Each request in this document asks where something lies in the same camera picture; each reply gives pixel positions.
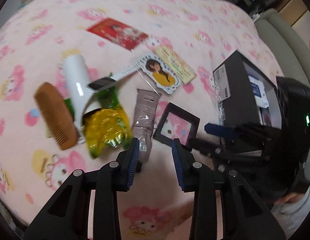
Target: person's arm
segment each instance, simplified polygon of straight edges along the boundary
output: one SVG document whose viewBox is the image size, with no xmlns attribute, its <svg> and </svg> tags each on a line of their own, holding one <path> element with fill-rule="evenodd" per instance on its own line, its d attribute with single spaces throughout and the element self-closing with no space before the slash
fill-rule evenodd
<svg viewBox="0 0 310 240">
<path fill-rule="evenodd" d="M 310 187 L 306 194 L 292 192 L 277 200 L 271 211 L 289 239 L 310 211 Z"/>
</svg>

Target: red card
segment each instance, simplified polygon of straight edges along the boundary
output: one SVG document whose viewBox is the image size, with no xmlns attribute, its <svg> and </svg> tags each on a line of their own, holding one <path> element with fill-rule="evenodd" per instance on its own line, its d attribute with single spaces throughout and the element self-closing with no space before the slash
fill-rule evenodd
<svg viewBox="0 0 310 240">
<path fill-rule="evenodd" d="M 111 18 L 102 20 L 87 31 L 130 50 L 148 37 L 146 33 Z"/>
</svg>

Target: wooden comb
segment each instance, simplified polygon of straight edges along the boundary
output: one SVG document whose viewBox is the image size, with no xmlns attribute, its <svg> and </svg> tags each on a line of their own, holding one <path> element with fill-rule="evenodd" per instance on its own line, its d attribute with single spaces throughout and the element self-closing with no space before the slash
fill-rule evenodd
<svg viewBox="0 0 310 240">
<path fill-rule="evenodd" d="M 77 143 L 78 132 L 73 118 L 62 96 L 50 83 L 43 83 L 34 94 L 47 127 L 61 150 L 66 150 Z"/>
</svg>

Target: metal screw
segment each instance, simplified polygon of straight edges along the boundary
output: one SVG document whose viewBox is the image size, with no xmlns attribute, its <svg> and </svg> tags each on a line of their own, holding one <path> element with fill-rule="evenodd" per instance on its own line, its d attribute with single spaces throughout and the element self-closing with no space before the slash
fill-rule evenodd
<svg viewBox="0 0 310 240">
<path fill-rule="evenodd" d="M 194 162 L 194 163 L 193 163 L 193 167 L 196 168 L 196 169 L 199 169 L 199 168 L 202 167 L 202 164 L 199 163 L 199 162 Z"/>
<path fill-rule="evenodd" d="M 215 149 L 215 153 L 217 153 L 217 154 L 220 154 L 220 153 L 221 153 L 221 151 L 222 151 L 222 149 L 221 149 L 221 148 L 216 148 L 216 149 Z"/>
<path fill-rule="evenodd" d="M 230 170 L 230 176 L 236 177 L 238 175 L 238 172 L 236 170 Z"/>
<path fill-rule="evenodd" d="M 218 171 L 219 172 L 224 172 L 225 171 L 225 165 L 221 164 L 218 166 Z"/>
<path fill-rule="evenodd" d="M 111 167 L 111 168 L 116 168 L 118 165 L 119 165 L 118 162 L 111 162 L 111 163 L 110 163 L 110 167 Z"/>
<path fill-rule="evenodd" d="M 82 175 L 82 171 L 81 170 L 75 170 L 74 172 L 73 172 L 73 175 L 75 176 L 75 177 L 78 177 L 78 176 L 81 176 Z"/>
</svg>

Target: cartoon print blanket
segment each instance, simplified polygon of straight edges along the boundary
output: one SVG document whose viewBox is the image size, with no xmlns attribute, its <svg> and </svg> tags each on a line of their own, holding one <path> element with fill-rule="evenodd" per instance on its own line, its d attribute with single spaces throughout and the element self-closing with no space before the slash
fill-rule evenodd
<svg viewBox="0 0 310 240">
<path fill-rule="evenodd" d="M 149 35 L 124 49 L 85 31 L 107 17 Z M 240 8 L 221 0 L 34 0 L 0 30 L 0 198 L 30 223 L 74 169 L 92 171 L 115 160 L 121 148 L 89 157 L 85 144 L 60 151 L 36 108 L 33 95 L 50 82 L 68 98 L 61 71 L 75 53 L 85 58 L 91 80 L 117 73 L 157 46 L 172 48 L 196 72 L 172 95 L 163 91 L 155 123 L 168 102 L 200 118 L 198 136 L 207 122 L 217 123 L 212 70 L 235 49 L 273 82 L 282 75 L 277 61 L 258 37 L 253 21 Z M 156 85 L 144 76 L 153 87 Z M 119 101 L 132 120 L 137 88 L 151 90 L 135 73 L 119 86 Z M 187 139 L 187 122 L 172 117 L 165 125 L 171 138 Z M 198 161 L 211 161 L 193 151 Z M 118 194 L 122 237 L 165 239 L 191 216 L 193 194 L 178 186 L 170 147 L 153 140 L 151 156 L 128 193 Z M 92 237 L 90 218 L 89 237 Z"/>
</svg>

